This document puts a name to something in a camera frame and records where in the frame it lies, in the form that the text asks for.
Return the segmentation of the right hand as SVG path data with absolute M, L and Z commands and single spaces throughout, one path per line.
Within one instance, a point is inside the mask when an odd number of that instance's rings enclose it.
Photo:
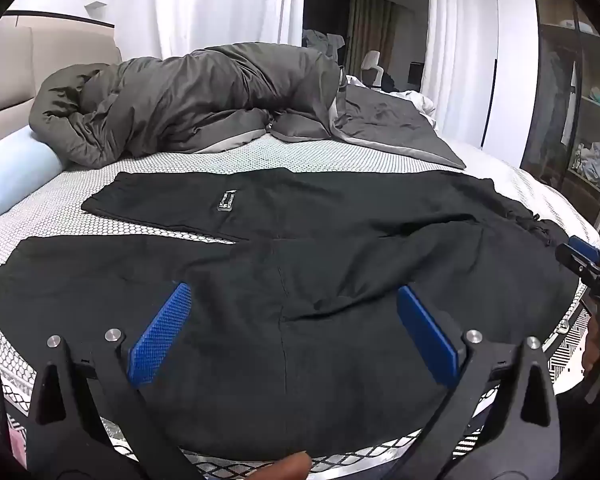
M 582 367 L 585 375 L 590 374 L 594 365 L 600 358 L 600 311 L 593 314 L 588 320 L 588 334 L 585 338 L 585 347 L 582 356 Z

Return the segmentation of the left hand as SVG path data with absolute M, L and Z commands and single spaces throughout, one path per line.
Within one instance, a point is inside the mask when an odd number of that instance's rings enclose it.
M 289 455 L 250 474 L 248 480 L 306 480 L 312 460 L 307 452 Z

